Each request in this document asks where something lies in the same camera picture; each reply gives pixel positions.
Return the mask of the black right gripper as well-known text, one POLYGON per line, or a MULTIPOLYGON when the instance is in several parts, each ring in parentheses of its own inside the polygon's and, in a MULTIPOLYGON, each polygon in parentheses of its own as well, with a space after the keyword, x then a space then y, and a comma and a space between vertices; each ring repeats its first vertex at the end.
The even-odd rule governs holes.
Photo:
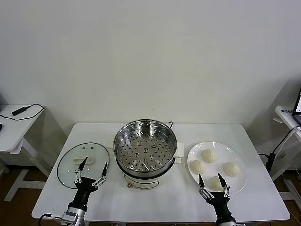
POLYGON ((198 175, 199 178, 199 193, 206 200, 209 205, 214 207, 217 220, 216 223, 235 223, 236 220, 229 211, 227 203, 230 200, 230 186, 227 186, 225 179, 218 173, 218 178, 223 188, 223 192, 213 192, 210 193, 205 188, 204 181, 201 174, 198 175))

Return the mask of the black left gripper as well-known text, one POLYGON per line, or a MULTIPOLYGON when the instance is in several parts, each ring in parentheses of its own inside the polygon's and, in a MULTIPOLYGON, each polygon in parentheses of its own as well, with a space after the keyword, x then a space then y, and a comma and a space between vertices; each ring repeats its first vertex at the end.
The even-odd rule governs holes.
POLYGON ((85 157, 83 162, 80 163, 78 169, 74 171, 76 175, 75 186, 77 188, 77 192, 74 196, 73 201, 70 202, 70 207, 77 208, 83 211, 87 211, 87 203, 90 194, 92 192, 97 191, 98 187, 101 186, 106 181, 106 174, 107 174, 107 167, 108 167, 108 163, 106 162, 102 174, 100 178, 98 178, 97 180, 86 178, 86 177, 81 178, 81 173, 84 169, 86 161, 87 161, 87 157, 85 157))

